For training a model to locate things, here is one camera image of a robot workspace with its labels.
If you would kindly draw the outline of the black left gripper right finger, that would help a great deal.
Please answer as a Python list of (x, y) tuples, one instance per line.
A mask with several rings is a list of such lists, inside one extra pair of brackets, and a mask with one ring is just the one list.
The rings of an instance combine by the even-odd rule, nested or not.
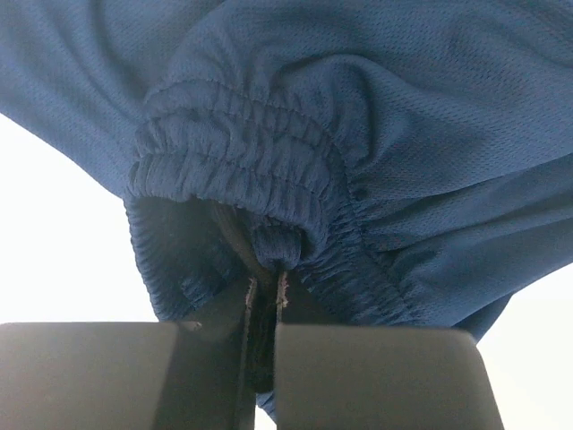
[(294, 275), (278, 281), (279, 429), (502, 429), (480, 352), (465, 331), (344, 326)]

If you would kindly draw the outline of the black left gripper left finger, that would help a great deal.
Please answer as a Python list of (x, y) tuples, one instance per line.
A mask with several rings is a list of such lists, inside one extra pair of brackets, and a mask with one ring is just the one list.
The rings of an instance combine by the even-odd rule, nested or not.
[(181, 322), (1, 327), (4, 429), (251, 429), (248, 285)]

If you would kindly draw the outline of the navy blue shorts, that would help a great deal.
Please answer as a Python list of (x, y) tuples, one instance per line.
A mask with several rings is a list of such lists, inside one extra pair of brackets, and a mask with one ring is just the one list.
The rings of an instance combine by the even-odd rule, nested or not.
[(162, 321), (288, 276), (480, 339), (572, 261), (569, 1), (4, 1), (1, 111), (122, 199)]

